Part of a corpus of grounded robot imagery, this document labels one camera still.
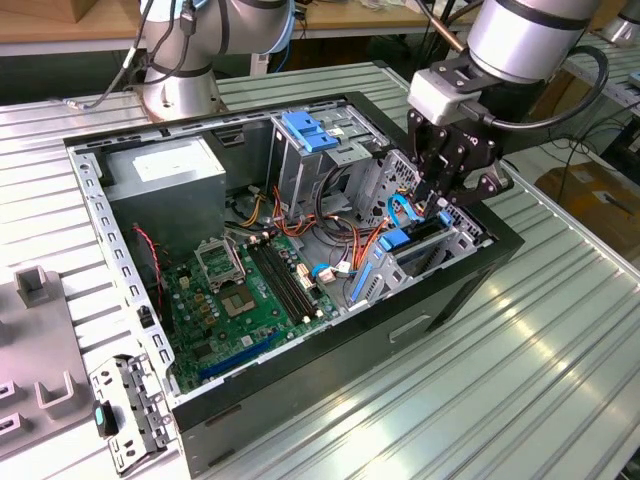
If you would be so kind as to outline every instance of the metal bracket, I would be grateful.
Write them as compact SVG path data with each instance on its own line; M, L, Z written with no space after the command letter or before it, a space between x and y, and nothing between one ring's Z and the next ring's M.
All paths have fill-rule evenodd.
M96 399L102 405L108 402L114 414L117 433L108 444L118 475L127 475L156 457L176 438L173 418L146 354L113 357L90 378Z

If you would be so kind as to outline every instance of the aluminum extrusion table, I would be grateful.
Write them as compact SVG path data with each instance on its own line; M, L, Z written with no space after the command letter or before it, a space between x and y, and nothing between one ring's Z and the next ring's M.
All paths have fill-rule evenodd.
M372 64L220 82L232 109L356 89L406 127ZM60 272L88 370L137 346L61 138L146 122L130 94L0 107L0 276ZM488 203L526 243L453 321L202 478L614 478L640 444L640 278L517 177ZM0 463L49 476L116 478L91 420ZM174 446L130 478L187 470Z
M618 103L621 107L627 107L640 102L640 89L628 82L629 74L640 71L640 45L629 48L619 48L602 38L587 34L580 40L580 45L596 47L609 59L609 80L602 94ZM576 77L593 85L598 76L596 61L586 55L577 55L567 59L564 69ZM640 114L640 104L631 109L634 114Z

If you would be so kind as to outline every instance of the black cable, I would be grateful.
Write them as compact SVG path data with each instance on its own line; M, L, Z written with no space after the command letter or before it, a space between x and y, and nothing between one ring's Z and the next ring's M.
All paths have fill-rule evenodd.
M567 173L569 172L569 166L571 165L571 158L573 157L573 154L576 152L577 145L579 143L582 143L584 141L584 139L587 138L587 135L589 134L589 132L591 130L595 129L596 126L600 126L603 123L607 122L608 120L611 120L612 118L617 117L621 113L623 113L623 112L625 112L627 110L631 110L632 108L637 107L638 105L640 105L640 102L635 102L635 103L632 103L630 105L627 105L624 108L616 110L611 115L607 115L603 119L601 119L601 120L597 121L596 123L594 123L584 134L582 134L582 136L580 136L580 138L578 139L579 142L576 142L573 145L573 148L571 149L571 153L569 154L569 158L567 158L567 162L565 164L564 171L562 172L562 181L560 182L560 190L558 191L558 196L556 197L556 203L558 205L560 205L560 202L562 200L562 193L564 191L564 185L565 185L566 180L567 180Z
M567 163L567 161L566 161L566 160L563 160L563 159L561 159L560 157L558 157L557 155L555 155L555 154L551 153L549 150L547 150L546 148L544 148L542 145L538 145L538 148L539 148L540 150L542 150L544 153L546 153L547 155L549 155L551 158L553 158L553 159L555 159L555 160L559 161L559 162L560 162L560 163L562 163L563 165L566 165L566 163ZM597 152L596 150L591 150L591 151L592 151L593 153L595 153L596 155L598 154L598 152ZM586 155L586 156L588 156L588 155L589 155L589 152L588 152L588 151L586 151L586 152L585 152L585 151L583 151L583 152L578 152L578 153L580 153L580 155ZM610 171L610 172L617 172L617 170L616 170L615 168L608 168L608 167L605 167L605 166L604 166L604 165L602 165L602 164L600 164L600 166L601 166L602 168L604 168L605 170L608 170L608 171Z
M327 221L324 218L324 214L322 213L322 195L325 191L325 186L330 178L334 175L341 173L346 167L339 167L338 165L334 165L331 170L322 178L320 181L320 185L318 185L318 190L316 191L315 201L314 201L314 210L313 213L315 215L316 224L327 234L337 234L342 235L343 232L336 231L329 226Z
M591 45L579 45L577 47L573 47L569 51L568 57L579 54L586 54L593 57L593 59L598 64L598 78L596 79L591 90L589 90L589 93L585 95L576 106L551 118L539 120L537 122L507 122L504 120L496 119L490 114L480 114L480 120L482 120L485 125L488 125L490 127L499 128L501 130L506 130L509 132L523 132L540 128L549 128L583 112L600 96L602 89L605 87L609 78L609 60L607 59L607 56L602 53L602 51L595 47L592 47ZM473 107L470 107L470 105L462 103L460 106L464 110L470 112L472 118L479 114L479 112L473 111Z
M450 27L451 25L453 25L453 22L455 22L456 20L458 20L460 17L465 16L467 13L472 12L473 10L475 10L476 8L478 8L480 5L482 5L482 3L484 2L484 0L475 0L467 5L465 5L464 7L462 7L459 10L456 10L453 14L451 14L451 16L447 19L447 21L445 22L445 25L447 27Z
M160 37L160 39L158 40L158 43L156 43L156 46L153 47L153 50L151 51L151 53L149 53L149 58L148 58L148 63L150 64L151 62L153 62L153 59L155 58L156 54L158 53L158 50L160 50L160 47L162 46L162 44L164 42L167 41L167 38L169 38L169 35L171 35L171 32L173 31L173 24L175 23L175 19L173 18L175 11L176 11L176 0L171 0L171 5L169 6L169 25L167 26L167 29L165 30L165 32L162 34L162 36Z
M311 227L311 234L316 237L316 240L318 240L320 243L328 246L328 247L335 247L336 245L338 245L338 242L334 242L334 243L329 243L326 240L323 240L320 238L320 236L318 235L318 233L316 232L316 230L319 230L320 232L322 232L322 230L320 229L320 227L318 227L317 225L314 225L313 227Z
M133 55L136 50L138 50L138 46L140 45L140 40L142 39L142 32L144 30L144 26L147 23L147 17L149 16L149 11L151 10L151 6L153 5L154 0L149 0L147 4L144 6L144 10L142 11L142 17L140 19L140 26L138 27L138 32L136 34L136 38L133 40L133 45L129 49L125 60L120 67L120 71L116 74L114 79L111 81L107 89L104 91L102 95L93 103L81 103L76 102L75 100L71 100L68 98L61 99L62 103L65 105L74 108L76 110L91 110L102 104L106 100L106 98L113 92L113 89L116 88L124 74L129 70L129 65L131 65L131 60L133 60Z
M165 73L162 77L156 78L155 80L150 80L148 82L142 82L139 85L157 85L158 83L162 83L165 80L173 77L177 72L179 72L182 68L182 65L184 65L185 60L187 59L187 50L189 50L190 39L190 35L184 36L184 41L182 42L182 50L180 51L180 59L178 60L178 64L175 67L173 67L169 72Z
M304 40L305 38L307 38L307 17L296 16L296 20L300 22L300 25L302 25L302 34L300 35L300 40Z
M456 3L456 0L447 0L447 3L444 6L444 9L442 10L442 15L440 15L440 20L447 25L447 20L449 19L449 15L451 15L451 10L453 10L453 5ZM433 35L431 36L431 39L429 40L429 46L427 47L427 50L424 53L424 60L423 62L425 63L425 65L429 65L429 60L431 59L431 56L433 55L433 52L437 49L437 47L440 45L440 40L442 38L440 37L440 35L438 35L437 32L434 32Z

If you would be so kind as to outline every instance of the yellow wire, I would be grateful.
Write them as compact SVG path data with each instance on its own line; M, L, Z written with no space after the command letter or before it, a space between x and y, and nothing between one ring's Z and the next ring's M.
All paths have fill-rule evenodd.
M253 214L251 215L249 220L240 224L241 227L250 227L251 225L256 223L256 221L258 220L258 213L260 212L260 202L260 197L256 198L256 206L253 209Z

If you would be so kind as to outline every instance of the orange wire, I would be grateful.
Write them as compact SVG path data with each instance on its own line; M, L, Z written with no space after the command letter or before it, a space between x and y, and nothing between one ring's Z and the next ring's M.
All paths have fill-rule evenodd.
M376 227L376 229L371 232L369 234L369 237L367 238L367 242L365 243L364 249L362 250L359 258L358 258L358 265L356 266L356 270L358 268L360 268L360 264L362 263L362 261L365 259L365 257L367 256L367 252L369 251L369 248L371 248L371 245L373 245L373 242L376 240L376 238L378 238L378 235L380 234L380 231L385 227L385 225L389 222L388 218L385 218L382 223L380 223L380 225L378 225Z

